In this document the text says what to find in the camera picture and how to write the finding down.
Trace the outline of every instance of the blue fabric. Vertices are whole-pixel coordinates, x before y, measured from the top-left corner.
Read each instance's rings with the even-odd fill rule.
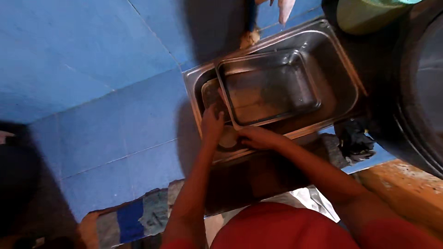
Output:
[[[142,215],[142,199],[138,199],[117,210],[117,221],[120,227],[120,243],[129,243],[145,237],[144,228],[138,221]]]

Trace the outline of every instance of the stainless steel sink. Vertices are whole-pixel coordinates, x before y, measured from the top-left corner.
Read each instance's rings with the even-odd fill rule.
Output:
[[[318,89],[322,105],[315,112],[265,124],[262,127],[295,139],[328,127],[362,110],[361,102],[366,96],[366,91],[328,21],[321,19],[268,37],[246,50],[236,51],[184,72],[186,90],[200,135],[200,123],[205,110],[201,90],[204,83],[217,78],[214,65],[228,58],[285,49],[297,49],[302,54],[306,68]],[[216,152],[214,162],[227,162],[252,152],[254,150],[248,148],[231,152],[220,150]]]

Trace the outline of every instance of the rectangular metal pan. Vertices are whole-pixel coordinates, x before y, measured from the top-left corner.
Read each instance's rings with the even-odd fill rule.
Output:
[[[235,129],[317,110],[317,89],[297,50],[221,61],[217,76]]]

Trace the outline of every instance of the blue tile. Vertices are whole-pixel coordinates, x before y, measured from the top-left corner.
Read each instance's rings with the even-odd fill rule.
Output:
[[[50,115],[30,124],[31,139],[54,179],[61,180],[60,134],[57,115]]]
[[[121,89],[117,95],[129,154],[177,138],[179,112],[188,103],[178,68]]]
[[[275,35],[281,31],[287,30],[291,27],[300,25],[302,23],[319,18],[321,16],[324,16],[324,13],[323,13],[321,6],[319,6],[315,9],[311,9],[308,12],[303,13],[301,15],[289,17],[289,20],[287,21],[287,23],[284,27],[283,27],[283,25],[280,25],[279,23],[277,23],[273,26],[270,26],[268,28],[261,30],[260,37],[265,38],[265,37],[268,37],[271,35]]]
[[[168,187],[169,183],[183,179],[181,150],[176,140],[128,157],[129,174],[135,198],[155,188]]]
[[[115,93],[59,114],[62,177],[126,155]]]
[[[239,47],[244,1],[131,0],[152,31],[182,64],[199,64]]]
[[[30,123],[177,66],[127,0],[2,1],[0,30],[3,120]]]
[[[133,200],[125,158],[62,180],[63,193],[80,222],[88,212]]]

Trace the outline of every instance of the blue floor tile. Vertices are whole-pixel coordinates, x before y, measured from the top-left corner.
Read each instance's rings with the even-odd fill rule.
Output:
[[[62,185],[77,222],[90,211],[133,200],[126,158],[65,178]]]
[[[126,155],[114,93],[59,114],[62,177]]]
[[[50,169],[54,179],[61,180],[60,166],[60,134],[58,131],[57,114],[40,119],[29,126],[31,138],[42,157],[45,165]]]
[[[179,112],[189,102],[178,68],[121,89],[117,95],[129,154],[177,138]]]
[[[176,140],[130,155],[128,167],[135,198],[155,188],[183,179],[180,160],[183,148]]]

